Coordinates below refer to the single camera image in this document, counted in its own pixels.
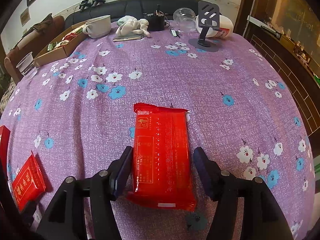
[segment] clear plastic cup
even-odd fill
[[[33,60],[32,52],[28,53],[16,66],[23,76],[33,78],[37,73],[37,68]]]
[[[180,8],[173,14],[173,20],[180,30],[190,33],[196,30],[196,14],[189,8]]]

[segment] red snack wrapper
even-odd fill
[[[135,104],[133,192],[127,198],[151,208],[194,211],[185,109]]]
[[[8,179],[7,175],[7,151],[9,144],[9,136],[10,131],[4,125],[0,127],[0,160],[2,169],[6,179]]]
[[[46,186],[42,173],[32,151],[31,156],[12,182],[12,188],[20,211],[28,201],[36,200],[45,191]]]

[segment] white plastic bottle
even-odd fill
[[[201,33],[202,28],[198,27],[198,16],[196,17],[196,29]],[[233,23],[232,21],[223,15],[220,15],[220,30],[221,32],[214,31],[212,28],[209,28],[209,31],[206,35],[206,38],[221,38],[224,39],[231,35],[233,32]]]

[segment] purple tablecloth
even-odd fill
[[[201,146],[221,169],[261,176],[302,239],[314,200],[311,147],[290,91],[270,64],[237,34],[212,53],[188,44],[196,33],[179,39],[167,29],[114,43],[115,30],[113,23],[107,37],[87,38],[70,57],[17,85],[1,117],[11,131],[9,182],[33,150],[53,188],[41,199],[43,212],[64,178],[91,177],[133,146],[134,103],[172,105],[189,110],[190,152]],[[205,196],[194,165],[192,172],[196,214],[120,197],[112,206],[122,238],[205,239],[216,203]],[[242,207],[240,201],[235,239]]]

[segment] qr code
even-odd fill
[[[138,111],[138,115],[150,114],[150,111]]]

